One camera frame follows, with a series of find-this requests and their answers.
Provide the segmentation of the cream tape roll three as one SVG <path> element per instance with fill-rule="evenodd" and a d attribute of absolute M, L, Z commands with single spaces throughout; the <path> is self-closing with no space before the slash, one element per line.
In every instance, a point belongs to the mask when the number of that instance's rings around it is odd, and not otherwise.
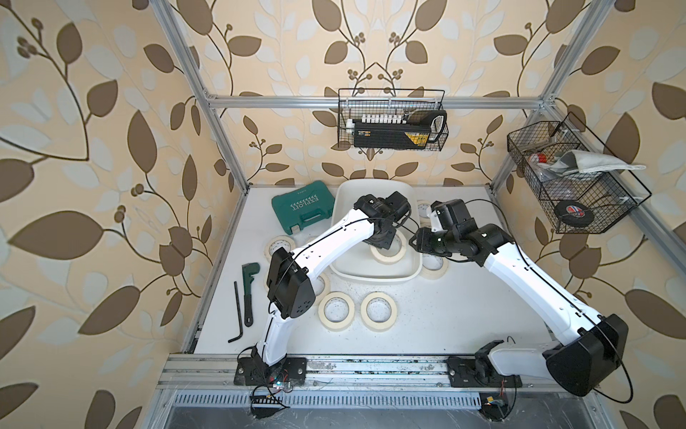
<path fill-rule="evenodd" d="M 287 252 L 291 252 L 297 247 L 296 242 L 291 239 L 291 237 L 286 235 L 281 235 L 273 238 L 265 247 L 264 255 L 265 258 L 270 261 L 273 254 L 279 249 L 283 248 Z"/>

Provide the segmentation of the cream tape roll five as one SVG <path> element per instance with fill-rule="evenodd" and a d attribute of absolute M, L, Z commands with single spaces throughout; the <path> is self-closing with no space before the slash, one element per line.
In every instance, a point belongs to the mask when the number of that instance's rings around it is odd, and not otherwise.
<path fill-rule="evenodd" d="M 417 214 L 421 225 L 429 225 L 431 223 L 431 202 L 427 200 L 418 200 Z"/>

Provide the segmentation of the cream tape roll two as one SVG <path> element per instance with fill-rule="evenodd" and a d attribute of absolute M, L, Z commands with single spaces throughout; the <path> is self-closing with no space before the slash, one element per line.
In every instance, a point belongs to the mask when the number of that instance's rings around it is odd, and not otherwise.
<path fill-rule="evenodd" d="M 402 232 L 396 232 L 389 248 L 369 246 L 373 258 L 384 265 L 394 265 L 401 261 L 407 253 L 407 238 Z"/>

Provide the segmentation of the cream tape roll one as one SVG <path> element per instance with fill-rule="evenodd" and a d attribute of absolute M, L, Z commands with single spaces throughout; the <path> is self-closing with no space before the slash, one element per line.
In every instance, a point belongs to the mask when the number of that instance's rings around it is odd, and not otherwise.
<path fill-rule="evenodd" d="M 374 332 L 387 332 L 398 320 L 396 301 L 386 293 L 368 294 L 360 307 L 363 324 Z"/>

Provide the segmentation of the cream tape roll four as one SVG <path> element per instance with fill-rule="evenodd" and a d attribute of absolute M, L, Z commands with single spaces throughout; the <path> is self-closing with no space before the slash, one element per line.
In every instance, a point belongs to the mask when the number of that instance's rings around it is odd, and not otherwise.
<path fill-rule="evenodd" d="M 320 273 L 315 280 L 312 280 L 312 286 L 316 301 L 319 302 L 330 293 L 330 279 L 328 275 L 326 273 Z"/>

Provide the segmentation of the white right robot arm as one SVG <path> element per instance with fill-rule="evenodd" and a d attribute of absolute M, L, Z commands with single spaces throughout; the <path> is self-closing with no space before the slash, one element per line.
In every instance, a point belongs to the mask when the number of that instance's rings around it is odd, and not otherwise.
<path fill-rule="evenodd" d="M 503 376 L 525 375 L 555 381 L 575 396 L 594 390 L 623 364 L 628 325 L 602 316 L 527 257 L 498 225 L 461 233 L 457 227 L 434 232 L 421 228 L 409 241 L 419 253 L 448 258 L 454 254 L 500 278 L 552 333 L 552 340 L 527 345 L 505 342 L 486 347 L 489 368 Z"/>

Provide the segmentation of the cream tape roll ten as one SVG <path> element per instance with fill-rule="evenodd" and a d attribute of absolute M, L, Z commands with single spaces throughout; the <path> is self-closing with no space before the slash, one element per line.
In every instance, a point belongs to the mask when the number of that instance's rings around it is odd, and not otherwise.
<path fill-rule="evenodd" d="M 441 279 L 447 271 L 448 261 L 446 261 L 444 257 L 423 254 L 422 270 L 420 272 L 421 277 L 434 281 Z"/>

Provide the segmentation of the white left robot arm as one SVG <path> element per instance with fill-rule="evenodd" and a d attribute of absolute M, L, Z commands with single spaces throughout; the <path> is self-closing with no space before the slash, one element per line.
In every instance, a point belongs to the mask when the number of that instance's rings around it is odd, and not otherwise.
<path fill-rule="evenodd" d="M 270 368 L 287 356 L 295 319 L 314 305 L 312 281 L 361 242 L 387 250 L 397 228 L 410 214 L 407 198 L 397 191 L 387 198 L 364 195 L 341 220 L 313 241 L 295 250 L 275 250 L 266 279 L 268 321 L 255 345 L 255 355 L 263 366 Z"/>

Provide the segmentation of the cream tape roll seven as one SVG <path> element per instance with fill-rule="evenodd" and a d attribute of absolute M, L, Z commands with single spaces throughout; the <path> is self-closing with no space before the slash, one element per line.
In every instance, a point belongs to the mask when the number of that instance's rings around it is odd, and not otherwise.
<path fill-rule="evenodd" d="M 356 305 L 348 294 L 332 292 L 321 301 L 318 309 L 320 322 L 331 332 L 340 332 L 352 325 Z"/>

